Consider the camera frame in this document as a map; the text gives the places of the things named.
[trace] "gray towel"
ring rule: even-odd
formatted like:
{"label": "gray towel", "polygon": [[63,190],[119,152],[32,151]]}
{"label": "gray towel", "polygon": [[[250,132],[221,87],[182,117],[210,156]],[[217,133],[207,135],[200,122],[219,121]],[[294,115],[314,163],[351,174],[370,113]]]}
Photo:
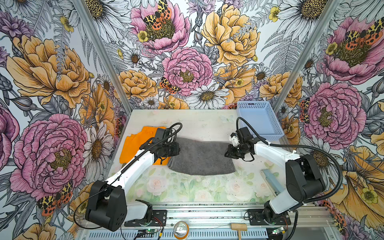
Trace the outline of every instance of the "gray towel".
{"label": "gray towel", "polygon": [[221,175],[236,171],[231,158],[224,157],[227,142],[200,142],[178,137],[180,154],[172,157],[168,167],[189,175]]}

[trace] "pink peony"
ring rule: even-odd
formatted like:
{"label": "pink peony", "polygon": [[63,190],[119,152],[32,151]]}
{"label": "pink peony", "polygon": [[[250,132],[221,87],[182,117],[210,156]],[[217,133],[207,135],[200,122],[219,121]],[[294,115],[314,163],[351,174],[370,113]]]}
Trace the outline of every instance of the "pink peony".
{"label": "pink peony", "polygon": [[[170,1],[167,2],[168,8],[170,8],[172,11],[171,22],[174,27],[174,33],[171,34],[172,37],[170,38],[168,33],[167,37],[155,39],[154,41],[149,39],[143,42],[143,45],[148,49],[150,53],[157,55],[163,52],[171,52],[178,47],[185,46],[189,38],[189,18],[184,18],[184,15],[180,12],[179,6],[177,4],[173,6]],[[140,8],[131,9],[131,25],[134,26],[131,28],[132,33],[138,34],[140,31],[147,31],[147,25],[144,23],[143,19],[149,15],[155,15],[157,6],[158,4],[156,3],[154,7],[149,5],[147,8],[140,6]]]}
{"label": "pink peony", "polygon": [[349,51],[345,48],[345,34],[355,30],[362,32],[374,21],[365,23],[347,17],[328,39],[327,55],[322,63],[322,70],[339,81],[349,81],[354,85],[362,84],[377,75],[384,67],[384,37],[373,45],[364,44]]}
{"label": "pink peony", "polygon": [[16,168],[11,189],[41,199],[60,192],[72,181],[77,187],[85,175],[83,164],[87,134],[83,127],[65,114],[54,114],[48,121],[26,127],[15,143]]}
{"label": "pink peony", "polygon": [[322,83],[310,97],[308,115],[310,122],[304,124],[308,137],[315,135],[335,150],[353,143],[367,118],[361,108],[361,96],[347,83]]}
{"label": "pink peony", "polygon": [[7,164],[12,152],[12,142],[19,135],[20,127],[15,117],[0,106],[0,170]]}
{"label": "pink peony", "polygon": [[163,60],[164,77],[181,89],[180,95],[189,96],[191,91],[212,81],[211,65],[207,55],[193,48],[179,48]]}

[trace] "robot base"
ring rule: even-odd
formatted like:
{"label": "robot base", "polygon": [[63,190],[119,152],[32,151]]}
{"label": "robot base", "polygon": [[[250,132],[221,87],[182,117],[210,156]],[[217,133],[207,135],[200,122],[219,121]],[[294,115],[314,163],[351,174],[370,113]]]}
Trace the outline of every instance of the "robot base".
{"label": "robot base", "polygon": [[[152,216],[159,219],[161,221],[161,223],[163,224],[163,226],[166,225],[166,223],[167,223],[167,210],[153,210]],[[155,221],[155,220],[152,220],[146,226],[143,226],[143,224],[144,223],[142,222],[142,220],[136,219],[136,220],[125,222],[124,226],[125,227],[158,227],[159,226],[159,223],[157,223],[157,221]]]}
{"label": "robot base", "polygon": [[264,226],[264,225],[291,225],[291,220],[289,219],[288,213],[285,212],[281,217],[273,219],[272,222],[268,223],[264,220],[263,209],[248,209],[248,218],[251,226]]}

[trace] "orange garment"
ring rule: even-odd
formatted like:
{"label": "orange garment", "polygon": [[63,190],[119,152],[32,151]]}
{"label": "orange garment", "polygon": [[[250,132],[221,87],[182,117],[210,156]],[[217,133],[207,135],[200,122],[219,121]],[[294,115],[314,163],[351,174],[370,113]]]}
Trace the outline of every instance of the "orange garment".
{"label": "orange garment", "polygon": [[[148,141],[151,137],[154,137],[158,127],[143,127],[138,134],[132,134],[125,139],[124,147],[120,155],[120,163],[129,163],[136,155],[140,146]],[[162,165],[167,165],[170,157],[167,157]],[[157,159],[154,165],[160,165],[160,158]]]}

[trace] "blue plastic basket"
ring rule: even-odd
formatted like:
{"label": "blue plastic basket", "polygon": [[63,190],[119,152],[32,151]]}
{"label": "blue plastic basket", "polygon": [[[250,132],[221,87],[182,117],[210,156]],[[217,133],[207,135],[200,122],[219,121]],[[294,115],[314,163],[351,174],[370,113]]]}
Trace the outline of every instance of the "blue plastic basket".
{"label": "blue plastic basket", "polygon": [[[244,118],[260,136],[268,141],[277,141],[284,135],[268,101],[238,101],[237,115]],[[239,128],[246,126],[243,121],[239,121]]]}

